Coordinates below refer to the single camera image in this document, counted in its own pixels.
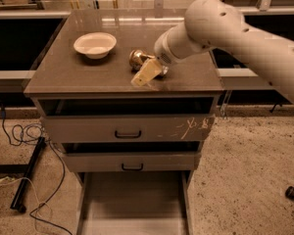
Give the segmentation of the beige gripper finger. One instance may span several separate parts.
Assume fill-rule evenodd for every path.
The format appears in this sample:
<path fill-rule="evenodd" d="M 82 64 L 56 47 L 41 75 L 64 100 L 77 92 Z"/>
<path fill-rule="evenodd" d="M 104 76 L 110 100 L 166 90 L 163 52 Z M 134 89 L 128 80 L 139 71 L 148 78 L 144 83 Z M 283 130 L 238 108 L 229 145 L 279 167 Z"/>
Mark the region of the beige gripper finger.
<path fill-rule="evenodd" d="M 163 66 L 156 59 L 146 60 L 139 72 L 131 80 L 133 86 L 143 86 L 163 71 Z"/>

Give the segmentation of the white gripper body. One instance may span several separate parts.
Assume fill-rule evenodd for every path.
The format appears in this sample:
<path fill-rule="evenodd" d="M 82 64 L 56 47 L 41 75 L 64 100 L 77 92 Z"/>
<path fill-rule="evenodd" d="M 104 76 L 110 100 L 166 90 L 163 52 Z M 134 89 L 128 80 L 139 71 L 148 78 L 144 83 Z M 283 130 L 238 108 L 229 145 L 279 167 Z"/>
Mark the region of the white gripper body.
<path fill-rule="evenodd" d="M 178 58 L 170 50 L 168 36 L 169 34 L 165 32 L 157 39 L 154 55 L 163 66 L 170 67 L 178 63 Z"/>

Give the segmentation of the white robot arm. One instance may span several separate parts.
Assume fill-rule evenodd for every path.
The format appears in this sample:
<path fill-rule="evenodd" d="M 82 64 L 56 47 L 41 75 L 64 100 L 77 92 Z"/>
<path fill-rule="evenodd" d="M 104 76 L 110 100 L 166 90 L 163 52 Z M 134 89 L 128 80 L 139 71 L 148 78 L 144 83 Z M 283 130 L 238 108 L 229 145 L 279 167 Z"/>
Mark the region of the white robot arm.
<path fill-rule="evenodd" d="M 189 56 L 221 49 L 245 64 L 294 105 L 294 41 L 253 27 L 242 13 L 220 0 L 196 0 L 182 23 L 155 42 L 131 83 L 143 86 Z"/>

